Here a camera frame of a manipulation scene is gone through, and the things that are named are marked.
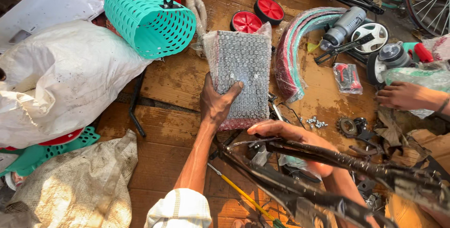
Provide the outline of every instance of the yellow screwdriver handle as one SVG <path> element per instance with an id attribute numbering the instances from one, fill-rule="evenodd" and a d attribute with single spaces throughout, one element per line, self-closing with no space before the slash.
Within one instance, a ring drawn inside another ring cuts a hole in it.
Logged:
<path id="1" fill-rule="evenodd" d="M 274 221 L 275 218 L 272 217 L 267 211 L 265 211 L 261 206 L 259 206 L 250 196 L 248 196 L 244 191 L 242 191 L 238 186 L 236 186 L 231 180 L 229 180 L 225 175 L 221 175 L 222 179 L 228 182 L 230 186 L 232 186 L 239 194 L 245 197 L 245 199 L 249 200 L 251 204 L 253 204 L 262 214 L 264 214 L 266 217 L 268 217 L 271 221 Z"/>

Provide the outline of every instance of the screwdriver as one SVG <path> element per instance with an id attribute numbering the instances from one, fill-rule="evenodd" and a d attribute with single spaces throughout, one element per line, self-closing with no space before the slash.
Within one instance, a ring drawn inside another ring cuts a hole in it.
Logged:
<path id="1" fill-rule="evenodd" d="M 239 194 L 241 194 L 245 199 L 247 199 L 251 204 L 253 204 L 262 214 L 264 214 L 268 219 L 273 222 L 273 227 L 275 228 L 286 228 L 286 226 L 281 223 L 280 219 L 274 218 L 271 214 L 267 213 L 259 204 L 257 204 L 250 196 L 248 196 L 244 191 L 242 191 L 238 186 L 236 186 L 231 180 L 229 180 L 225 175 L 223 175 L 219 170 L 215 169 L 210 163 L 207 163 L 210 168 L 212 168 L 224 181 L 226 181 L 232 188 L 234 188 Z"/>

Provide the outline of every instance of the white sleeve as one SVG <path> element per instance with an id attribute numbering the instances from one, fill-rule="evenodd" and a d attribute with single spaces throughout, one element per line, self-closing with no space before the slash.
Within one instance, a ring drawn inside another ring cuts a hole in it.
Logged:
<path id="1" fill-rule="evenodd" d="M 205 196 L 192 189 L 177 188 L 149 210 L 144 228 L 207 228 L 210 224 Z"/>

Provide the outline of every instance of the chain ring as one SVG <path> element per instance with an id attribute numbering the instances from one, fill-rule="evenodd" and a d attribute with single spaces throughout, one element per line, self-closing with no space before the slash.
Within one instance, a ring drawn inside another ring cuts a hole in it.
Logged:
<path id="1" fill-rule="evenodd" d="M 358 134 L 358 130 L 356 128 L 356 123 L 349 117 L 341 117 L 337 121 L 337 128 L 339 132 L 343 133 L 347 136 L 355 136 Z"/>

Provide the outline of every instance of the bicycle seat wrapped in bubble wrap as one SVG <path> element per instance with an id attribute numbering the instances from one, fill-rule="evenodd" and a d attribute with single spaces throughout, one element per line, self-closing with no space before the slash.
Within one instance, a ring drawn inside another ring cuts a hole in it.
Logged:
<path id="1" fill-rule="evenodd" d="M 244 82 L 219 130 L 249 128 L 268 119 L 270 24 L 264 24 L 253 34 L 211 31 L 203 36 L 203 46 L 217 93 L 225 94 L 234 83 Z"/>

